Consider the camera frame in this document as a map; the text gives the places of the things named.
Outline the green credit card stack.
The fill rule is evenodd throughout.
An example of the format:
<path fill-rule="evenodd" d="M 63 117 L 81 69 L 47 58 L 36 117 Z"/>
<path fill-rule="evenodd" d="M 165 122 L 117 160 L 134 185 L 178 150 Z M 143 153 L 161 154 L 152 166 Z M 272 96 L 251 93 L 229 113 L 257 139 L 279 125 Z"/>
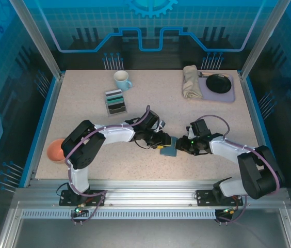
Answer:
<path fill-rule="evenodd" d="M 123 96 L 120 94 L 120 95 L 112 95 L 112 96 L 109 96 L 106 98 L 107 100 L 107 103 L 116 103 L 116 102 L 123 102 L 124 101 L 124 98 Z"/>

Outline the lilac tray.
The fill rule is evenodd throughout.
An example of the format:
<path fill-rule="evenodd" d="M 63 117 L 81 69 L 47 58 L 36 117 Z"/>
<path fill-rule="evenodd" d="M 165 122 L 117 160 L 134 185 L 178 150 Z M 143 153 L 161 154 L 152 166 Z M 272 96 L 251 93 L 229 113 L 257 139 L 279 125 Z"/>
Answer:
<path fill-rule="evenodd" d="M 204 73 L 204 74 L 221 74 L 221 73 Z M 206 79 L 207 78 L 204 78 L 204 77 L 198 77 L 199 86 L 203 95 L 203 99 L 198 99 L 198 100 L 216 101 L 216 102 L 224 102 L 224 103 L 231 103 L 235 101 L 234 79 L 232 75 L 230 75 L 229 77 L 229 80 L 232 83 L 232 88 L 229 92 L 225 94 L 218 94 L 218 93 L 214 93 L 210 91 L 206 86 Z"/>

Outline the beige folded cloth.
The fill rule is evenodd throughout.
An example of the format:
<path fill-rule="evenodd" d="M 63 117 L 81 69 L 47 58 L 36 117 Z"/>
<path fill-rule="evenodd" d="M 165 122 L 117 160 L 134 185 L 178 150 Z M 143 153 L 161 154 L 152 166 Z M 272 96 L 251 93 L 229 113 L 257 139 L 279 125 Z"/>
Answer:
<path fill-rule="evenodd" d="M 203 99 L 199 86 L 198 70 L 195 65 L 185 66 L 183 68 L 183 89 L 182 93 L 185 99 Z"/>

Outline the light blue mug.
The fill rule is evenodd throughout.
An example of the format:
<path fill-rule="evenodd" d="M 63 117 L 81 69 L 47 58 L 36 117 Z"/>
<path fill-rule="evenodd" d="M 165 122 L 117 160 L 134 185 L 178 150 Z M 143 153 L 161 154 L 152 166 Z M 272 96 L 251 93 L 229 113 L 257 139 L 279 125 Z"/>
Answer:
<path fill-rule="evenodd" d="M 127 91 L 133 86 L 133 83 L 129 80 L 129 74 L 124 70 L 114 73 L 114 81 L 116 86 L 122 91 Z"/>

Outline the black plate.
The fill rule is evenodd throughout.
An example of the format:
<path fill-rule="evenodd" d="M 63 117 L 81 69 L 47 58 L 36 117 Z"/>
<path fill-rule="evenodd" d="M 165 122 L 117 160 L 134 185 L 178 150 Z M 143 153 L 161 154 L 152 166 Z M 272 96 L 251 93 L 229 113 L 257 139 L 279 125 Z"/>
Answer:
<path fill-rule="evenodd" d="M 225 94 L 231 90 L 232 83 L 222 74 L 212 74 L 206 79 L 206 86 L 214 93 Z"/>

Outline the small circuit board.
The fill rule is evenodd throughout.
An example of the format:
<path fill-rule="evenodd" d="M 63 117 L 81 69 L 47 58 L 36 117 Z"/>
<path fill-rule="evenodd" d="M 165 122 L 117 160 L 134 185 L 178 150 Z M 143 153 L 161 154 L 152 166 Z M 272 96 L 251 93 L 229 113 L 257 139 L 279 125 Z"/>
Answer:
<path fill-rule="evenodd" d="M 215 211 L 216 218 L 224 217 L 231 218 L 231 216 L 238 210 L 238 207 L 230 207 L 226 209 L 218 209 Z"/>
<path fill-rule="evenodd" d="M 85 209 L 85 205 L 78 205 L 72 214 L 74 218 L 78 217 L 86 217 L 88 215 L 89 211 Z"/>

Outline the orange bowl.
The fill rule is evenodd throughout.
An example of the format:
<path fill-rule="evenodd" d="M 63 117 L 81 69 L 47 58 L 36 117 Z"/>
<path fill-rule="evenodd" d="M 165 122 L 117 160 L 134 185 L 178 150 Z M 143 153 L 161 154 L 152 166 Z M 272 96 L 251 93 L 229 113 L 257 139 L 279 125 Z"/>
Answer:
<path fill-rule="evenodd" d="M 46 154 L 50 161 L 58 164 L 65 161 L 65 156 L 61 148 L 63 141 L 63 138 L 59 138 L 49 144 Z"/>

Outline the aluminium frame rail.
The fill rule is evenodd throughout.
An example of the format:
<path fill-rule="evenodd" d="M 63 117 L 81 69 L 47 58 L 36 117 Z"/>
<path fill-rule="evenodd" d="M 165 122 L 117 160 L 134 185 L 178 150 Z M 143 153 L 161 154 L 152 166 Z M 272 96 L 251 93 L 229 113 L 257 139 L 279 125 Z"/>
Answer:
<path fill-rule="evenodd" d="M 197 207 L 196 190 L 210 190 L 213 180 L 90 180 L 91 189 L 107 190 L 106 209 L 177 209 Z M 57 188 L 62 180 L 32 180 L 27 188 L 18 188 L 12 208 L 58 208 Z"/>

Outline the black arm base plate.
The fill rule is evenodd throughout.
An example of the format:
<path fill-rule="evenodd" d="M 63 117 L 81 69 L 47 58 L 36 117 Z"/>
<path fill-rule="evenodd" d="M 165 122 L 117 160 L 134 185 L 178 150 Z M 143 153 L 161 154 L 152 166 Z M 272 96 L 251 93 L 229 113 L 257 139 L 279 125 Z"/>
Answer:
<path fill-rule="evenodd" d="M 224 207 L 224 206 L 243 206 L 242 199 L 234 198 L 233 196 L 223 196 L 219 191 L 212 190 L 197 190 L 196 200 L 199 207 Z"/>
<path fill-rule="evenodd" d="M 76 207 L 84 204 L 87 207 L 95 207 L 101 200 L 102 195 L 84 197 L 75 194 L 72 190 L 62 190 L 60 193 L 59 206 Z"/>

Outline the aluminium table side rail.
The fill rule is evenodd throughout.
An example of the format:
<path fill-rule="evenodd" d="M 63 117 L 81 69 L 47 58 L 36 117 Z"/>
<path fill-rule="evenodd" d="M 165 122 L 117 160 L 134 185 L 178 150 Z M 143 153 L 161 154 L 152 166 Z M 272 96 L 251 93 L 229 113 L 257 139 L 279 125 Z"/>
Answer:
<path fill-rule="evenodd" d="M 271 168 L 274 170 L 274 172 L 277 174 L 277 178 L 280 183 L 280 188 L 285 187 L 285 178 L 278 166 L 278 163 L 274 157 L 272 145 L 269 141 L 269 136 L 264 124 L 263 117 L 261 115 L 260 108 L 258 106 L 258 102 L 255 97 L 254 90 L 252 88 L 251 82 L 249 78 L 247 77 L 246 79 L 242 79 L 241 75 L 239 75 L 240 83 L 245 95 L 246 103 L 248 106 L 248 110 L 250 113 L 251 121 L 253 124 L 254 132 L 256 135 L 256 139 L 258 142 L 259 146 L 266 146 L 271 152 L 271 156 L 265 157 L 264 154 L 262 154 L 261 151 L 259 151 L 259 154 L 263 156 L 263 158 L 269 163 Z"/>
<path fill-rule="evenodd" d="M 64 76 L 65 71 L 62 72 L 60 79 L 52 79 L 22 172 L 19 188 L 28 187 L 32 174 L 37 171 Z"/>

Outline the aluminium frame post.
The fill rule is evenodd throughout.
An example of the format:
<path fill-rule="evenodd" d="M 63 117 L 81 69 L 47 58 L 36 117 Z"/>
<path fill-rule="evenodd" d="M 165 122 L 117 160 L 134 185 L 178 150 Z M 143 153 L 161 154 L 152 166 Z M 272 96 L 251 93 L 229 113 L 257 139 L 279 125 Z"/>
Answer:
<path fill-rule="evenodd" d="M 281 17 L 283 16 L 286 8 L 290 4 L 291 0 L 278 0 L 277 4 L 273 8 L 266 24 L 264 25 L 262 32 L 260 33 L 254 47 L 252 48 L 249 56 L 246 59 L 245 64 L 240 72 L 240 78 L 245 81 L 248 77 L 251 69 L 255 65 L 257 59 L 259 58 L 262 50 L 267 44 L 269 38 L 272 36 L 277 24 L 279 23 Z"/>
<path fill-rule="evenodd" d="M 9 0 L 11 5 L 13 6 L 15 12 L 19 16 L 21 22 L 26 28 L 28 34 L 30 35 L 32 41 L 37 47 L 40 55 L 48 66 L 50 72 L 53 77 L 57 80 L 60 80 L 62 77 L 61 71 L 49 49 L 47 46 L 45 39 L 43 38 L 39 28 L 37 27 L 31 13 L 26 7 L 23 0 Z"/>

